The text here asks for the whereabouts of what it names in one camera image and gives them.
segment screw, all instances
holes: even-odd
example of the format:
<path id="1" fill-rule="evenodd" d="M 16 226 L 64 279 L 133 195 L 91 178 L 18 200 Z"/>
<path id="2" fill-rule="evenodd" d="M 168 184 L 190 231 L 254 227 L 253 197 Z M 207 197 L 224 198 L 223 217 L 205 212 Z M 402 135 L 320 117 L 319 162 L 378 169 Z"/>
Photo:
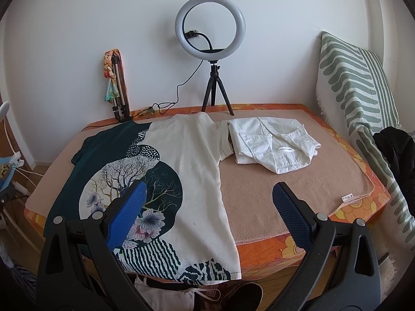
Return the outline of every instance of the screw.
<path id="1" fill-rule="evenodd" d="M 57 216 L 53 219 L 54 224 L 60 224 L 64 219 L 61 216 Z"/>
<path id="2" fill-rule="evenodd" d="M 317 213 L 317 218 L 318 218 L 320 221 L 327 221 L 327 219 L 328 219 L 327 215 L 326 215 L 326 214 L 324 214 L 324 213 Z"/>
<path id="3" fill-rule="evenodd" d="M 361 218 L 357 218 L 356 223 L 361 227 L 364 227 L 366 225 L 366 222 Z"/>
<path id="4" fill-rule="evenodd" d="M 92 218 L 94 220 L 99 220 L 103 216 L 104 216 L 104 214 L 101 211 L 96 211 L 94 214 L 92 214 Z"/>

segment tripod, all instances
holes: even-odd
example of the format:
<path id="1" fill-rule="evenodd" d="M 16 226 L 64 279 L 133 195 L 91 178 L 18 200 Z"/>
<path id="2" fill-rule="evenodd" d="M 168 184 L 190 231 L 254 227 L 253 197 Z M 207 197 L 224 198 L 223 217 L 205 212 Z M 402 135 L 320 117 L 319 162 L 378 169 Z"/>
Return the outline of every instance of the tripod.
<path id="1" fill-rule="evenodd" d="M 205 99 L 203 100 L 202 112 L 206 112 L 206 106 L 207 106 L 207 103 L 208 103 L 207 101 L 209 99 L 209 93 L 211 93 L 211 98 L 210 98 L 211 105 L 212 106 L 215 105 L 216 84 L 218 84 L 219 89 L 222 92 L 223 99 L 225 99 L 225 103 L 226 103 L 226 106 L 228 107 L 229 113 L 232 116 L 234 116 L 231 104 L 229 103 L 228 96 L 226 95 L 225 88 L 223 87 L 223 83 L 222 83 L 221 79 L 219 78 L 220 66 L 216 65 L 217 61 L 209 61 L 209 63 L 212 66 L 210 67 L 210 78 L 209 78 L 209 82 L 207 84 L 208 87 L 206 88 Z"/>

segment striped cushion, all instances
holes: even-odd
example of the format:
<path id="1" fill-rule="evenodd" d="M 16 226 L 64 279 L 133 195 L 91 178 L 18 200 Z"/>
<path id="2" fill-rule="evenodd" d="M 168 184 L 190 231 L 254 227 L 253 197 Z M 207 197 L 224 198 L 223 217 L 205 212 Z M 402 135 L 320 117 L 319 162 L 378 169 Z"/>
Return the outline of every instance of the striped cushion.
<path id="1" fill-rule="evenodd" d="M 393 126 L 398 112 L 382 64 L 370 51 L 322 33 L 317 101 L 326 121 L 366 159 L 392 200 L 385 209 L 390 236 L 415 249 L 415 222 L 373 134 Z"/>

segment clothing label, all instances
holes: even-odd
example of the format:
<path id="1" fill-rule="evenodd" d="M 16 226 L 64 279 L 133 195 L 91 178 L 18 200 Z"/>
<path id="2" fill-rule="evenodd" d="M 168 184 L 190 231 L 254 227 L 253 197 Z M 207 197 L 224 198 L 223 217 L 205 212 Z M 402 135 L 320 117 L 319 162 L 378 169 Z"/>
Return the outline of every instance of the clothing label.
<path id="1" fill-rule="evenodd" d="M 278 149 L 278 152 L 295 152 L 295 150 L 293 149 L 293 148 L 291 148 L 291 147 L 280 147 L 279 149 Z"/>
<path id="2" fill-rule="evenodd" d="M 353 197 L 353 194 L 352 194 L 352 193 L 350 193 L 350 194 L 348 194 L 348 195 L 346 195 L 346 196 L 342 197 L 342 200 L 343 200 L 343 202 L 346 202 L 348 199 L 350 199 L 350 198 L 352 198 L 352 197 Z"/>

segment white cord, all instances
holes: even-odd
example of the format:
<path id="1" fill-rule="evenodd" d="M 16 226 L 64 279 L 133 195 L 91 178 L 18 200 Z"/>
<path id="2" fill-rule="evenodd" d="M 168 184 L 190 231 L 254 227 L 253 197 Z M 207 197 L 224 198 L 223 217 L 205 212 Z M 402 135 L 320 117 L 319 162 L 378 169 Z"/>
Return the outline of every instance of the white cord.
<path id="1" fill-rule="evenodd" d="M 36 175 L 39 175 L 39 176 L 43 176 L 43 174 L 39 174 L 39 173 L 35 173 L 35 172 L 29 172 L 29 171 L 26 171 L 25 169 L 20 168 L 20 167 L 16 167 L 16 168 L 20 169 L 21 171 L 24 171 L 24 172 L 30 173 L 30 174 L 36 174 Z"/>
<path id="2" fill-rule="evenodd" d="M 17 170 L 21 175 L 23 175 L 26 179 L 28 179 L 35 187 L 36 187 L 36 185 L 34 184 L 34 182 L 32 181 L 32 180 L 30 180 L 26 175 L 24 175 L 22 172 L 20 172 L 19 171 L 19 169 L 18 168 L 16 168 L 16 167 L 13 167 L 15 170 Z"/>
<path id="3" fill-rule="evenodd" d="M 9 142 L 10 148 L 12 149 L 13 153 L 16 153 L 16 151 L 13 149 L 13 146 L 12 146 L 12 143 L 10 141 L 9 135 L 7 134 L 6 121 L 3 120 L 3 122 L 4 122 L 4 131 L 6 133 L 7 141 Z"/>
<path id="4" fill-rule="evenodd" d="M 10 138 L 9 138 L 9 135 L 7 134 L 7 128 L 6 128 L 6 121 L 4 120 L 4 131 L 5 131 L 5 133 L 6 133 L 6 137 L 7 137 L 7 141 L 9 142 L 9 145 L 10 145 L 10 148 L 12 149 L 12 151 L 13 151 L 13 153 L 15 154 L 16 153 L 16 151 L 13 149 L 13 146 L 12 146 L 12 143 L 11 143 L 11 141 L 10 141 Z M 30 172 L 30 171 L 26 171 L 25 169 L 23 169 L 23 168 L 19 168 L 21 171 L 24 171 L 24 172 L 27 172 L 27 173 L 31 173 L 31 174 L 36 174 L 36 175 L 39 175 L 39 176 L 43 176 L 43 174 L 39 174 L 39 173 L 35 173 L 35 172 Z"/>

